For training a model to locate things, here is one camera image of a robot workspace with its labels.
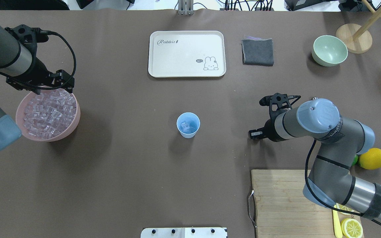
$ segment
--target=brown table surface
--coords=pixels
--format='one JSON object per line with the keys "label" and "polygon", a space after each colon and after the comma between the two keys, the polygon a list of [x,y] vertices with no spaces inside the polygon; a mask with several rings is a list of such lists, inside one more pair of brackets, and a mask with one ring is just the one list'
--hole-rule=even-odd
{"label": "brown table surface", "polygon": [[[4,12],[0,25],[27,24],[63,35],[77,56],[76,95],[82,117],[66,139],[17,140],[0,152],[0,237],[139,237],[144,227],[223,226],[231,238],[254,237],[247,215],[251,169],[302,169],[311,138],[248,140],[276,92],[327,98],[344,116],[370,126],[381,148],[381,19],[372,48],[336,67],[311,57],[314,40],[369,13],[174,10]],[[148,74],[148,42],[157,30],[218,30],[227,72],[221,78],[159,79]],[[272,38],[274,66],[242,64],[240,40]],[[71,72],[55,36],[39,44],[51,71]],[[0,106],[15,116],[26,91],[0,76]],[[201,128],[184,139],[177,117],[196,113]],[[355,168],[381,184],[381,169]],[[363,220],[367,238],[381,227]]]}

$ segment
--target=yellow knife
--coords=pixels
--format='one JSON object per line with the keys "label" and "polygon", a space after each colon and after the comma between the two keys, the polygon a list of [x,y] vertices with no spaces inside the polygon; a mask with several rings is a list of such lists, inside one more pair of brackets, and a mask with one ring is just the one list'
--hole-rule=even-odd
{"label": "yellow knife", "polygon": [[342,238],[342,228],[340,227],[340,221],[339,216],[337,215],[337,211],[332,210],[332,216],[333,216],[333,228],[334,228],[334,236],[336,238]]}

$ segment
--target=black tape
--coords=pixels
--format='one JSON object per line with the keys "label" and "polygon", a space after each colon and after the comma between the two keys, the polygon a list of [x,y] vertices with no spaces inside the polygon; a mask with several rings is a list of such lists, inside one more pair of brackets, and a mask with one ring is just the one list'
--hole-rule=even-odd
{"label": "black tape", "polygon": [[296,137],[292,136],[292,135],[289,133],[289,131],[286,130],[286,127],[284,126],[284,116],[281,118],[281,126],[283,127],[284,131],[286,131],[286,133],[287,133],[289,136],[291,136],[291,137],[293,137],[293,138],[296,138]]}
{"label": "black tape", "polygon": [[342,205],[346,205],[346,203],[349,201],[349,199],[352,196],[352,192],[354,191],[355,188],[355,177],[352,176],[352,182],[351,182],[351,187],[349,188],[348,195],[346,196],[345,200],[342,202]]}
{"label": "black tape", "polygon": [[373,220],[381,214],[381,185],[375,183],[374,186],[375,193],[373,199],[371,200],[367,211],[365,211],[364,215],[362,216],[368,220]]}
{"label": "black tape", "polygon": [[10,63],[8,63],[6,65],[3,65],[3,66],[0,66],[0,69],[7,68],[8,66],[14,64],[19,59],[20,53],[21,53],[21,46],[20,46],[20,43],[19,43],[19,51],[17,52],[17,55],[15,56],[15,58],[13,60],[11,60]]}
{"label": "black tape", "polygon": [[325,137],[317,139],[317,140],[321,141],[324,144],[331,144],[331,143],[335,143],[339,141],[345,136],[344,134],[340,132],[342,129],[342,126],[343,126],[343,119],[342,117],[340,117],[336,127],[331,129],[330,132]]}
{"label": "black tape", "polygon": [[347,170],[351,169],[351,167],[349,167],[349,166],[346,166],[346,165],[341,164],[341,163],[339,163],[339,162],[333,161],[333,160],[328,159],[328,158],[326,158],[326,157],[322,157],[321,155],[317,155],[317,158],[320,159],[320,160],[322,160],[322,161],[329,162],[330,164],[334,164],[334,165],[336,165],[336,166],[342,167],[342,168],[347,169]]}

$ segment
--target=round wooden base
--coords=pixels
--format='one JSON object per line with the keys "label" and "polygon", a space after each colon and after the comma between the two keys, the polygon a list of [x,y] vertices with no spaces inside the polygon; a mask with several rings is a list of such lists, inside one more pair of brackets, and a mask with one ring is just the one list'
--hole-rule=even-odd
{"label": "round wooden base", "polygon": [[355,54],[361,54],[368,51],[372,44],[373,39],[371,37],[370,32],[367,30],[356,40],[352,38],[352,36],[360,29],[360,25],[358,24],[345,24],[336,31],[336,37],[342,40],[348,51]]}

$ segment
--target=blue paper cup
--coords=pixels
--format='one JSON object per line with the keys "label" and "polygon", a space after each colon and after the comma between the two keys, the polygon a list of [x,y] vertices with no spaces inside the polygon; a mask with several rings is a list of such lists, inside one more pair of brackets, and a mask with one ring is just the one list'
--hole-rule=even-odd
{"label": "blue paper cup", "polygon": [[200,125],[198,116],[191,112],[183,113],[177,118],[177,129],[185,138],[194,137]]}

